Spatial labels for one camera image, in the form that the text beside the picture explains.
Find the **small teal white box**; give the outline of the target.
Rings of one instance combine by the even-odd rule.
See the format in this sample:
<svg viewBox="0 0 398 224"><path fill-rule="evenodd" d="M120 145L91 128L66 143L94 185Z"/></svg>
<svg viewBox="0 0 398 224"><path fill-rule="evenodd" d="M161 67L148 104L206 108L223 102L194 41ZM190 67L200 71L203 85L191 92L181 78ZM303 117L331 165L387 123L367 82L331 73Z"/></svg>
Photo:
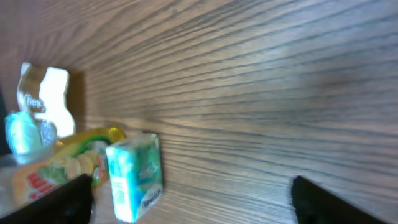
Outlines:
<svg viewBox="0 0 398 224"><path fill-rule="evenodd" d="M160 141L144 133L106 148L114 213L134 223L158 202L164 192Z"/></svg>

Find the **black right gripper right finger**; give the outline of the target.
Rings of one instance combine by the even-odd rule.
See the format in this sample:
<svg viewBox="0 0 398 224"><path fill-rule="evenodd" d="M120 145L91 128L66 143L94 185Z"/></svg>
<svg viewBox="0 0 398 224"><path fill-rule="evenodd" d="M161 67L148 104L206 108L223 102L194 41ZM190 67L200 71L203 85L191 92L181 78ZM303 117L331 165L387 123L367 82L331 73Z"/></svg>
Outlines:
<svg viewBox="0 0 398 224"><path fill-rule="evenodd" d="M298 224L386 224L303 176L292 179L290 196Z"/></svg>

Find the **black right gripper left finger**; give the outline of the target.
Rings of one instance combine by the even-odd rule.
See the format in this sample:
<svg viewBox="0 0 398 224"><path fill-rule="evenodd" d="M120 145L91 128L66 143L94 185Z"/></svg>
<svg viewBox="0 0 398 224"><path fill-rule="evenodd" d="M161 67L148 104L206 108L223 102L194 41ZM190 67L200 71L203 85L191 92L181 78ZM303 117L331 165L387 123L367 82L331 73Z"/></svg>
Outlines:
<svg viewBox="0 0 398 224"><path fill-rule="evenodd" d="M1 224L88 224L93 179L83 174L3 217Z"/></svg>

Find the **teal wipes packet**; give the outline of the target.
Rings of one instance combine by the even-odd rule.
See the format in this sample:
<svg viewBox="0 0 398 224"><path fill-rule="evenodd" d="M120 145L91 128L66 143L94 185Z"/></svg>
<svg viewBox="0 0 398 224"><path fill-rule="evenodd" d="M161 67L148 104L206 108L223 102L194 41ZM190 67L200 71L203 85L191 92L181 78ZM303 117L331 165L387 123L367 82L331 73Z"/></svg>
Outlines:
<svg viewBox="0 0 398 224"><path fill-rule="evenodd" d="M13 154L42 152L57 140L57 129L53 123L36 120L26 111L11 113L4 121L6 141Z"/></svg>

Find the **brown white snack bag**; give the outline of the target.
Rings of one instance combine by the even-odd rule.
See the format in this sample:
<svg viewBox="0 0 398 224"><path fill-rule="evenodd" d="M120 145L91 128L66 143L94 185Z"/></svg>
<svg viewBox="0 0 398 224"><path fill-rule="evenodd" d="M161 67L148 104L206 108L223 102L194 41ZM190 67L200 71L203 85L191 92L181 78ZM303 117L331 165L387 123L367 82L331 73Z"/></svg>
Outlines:
<svg viewBox="0 0 398 224"><path fill-rule="evenodd" d="M75 133L75 120L67 109L69 73L60 68L21 65L17 102L27 111L44 137L60 139Z"/></svg>

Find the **yellow oil bottle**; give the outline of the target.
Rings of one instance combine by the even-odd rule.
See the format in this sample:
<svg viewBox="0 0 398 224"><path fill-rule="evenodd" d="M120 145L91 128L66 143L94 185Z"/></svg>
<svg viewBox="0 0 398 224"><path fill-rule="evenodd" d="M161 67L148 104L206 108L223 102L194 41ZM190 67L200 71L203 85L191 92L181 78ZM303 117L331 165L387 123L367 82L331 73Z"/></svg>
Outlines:
<svg viewBox="0 0 398 224"><path fill-rule="evenodd" d="M126 138L118 127L96 128L59 139L48 151L1 158L1 215L31 203L86 174L96 187L108 181L106 148Z"/></svg>

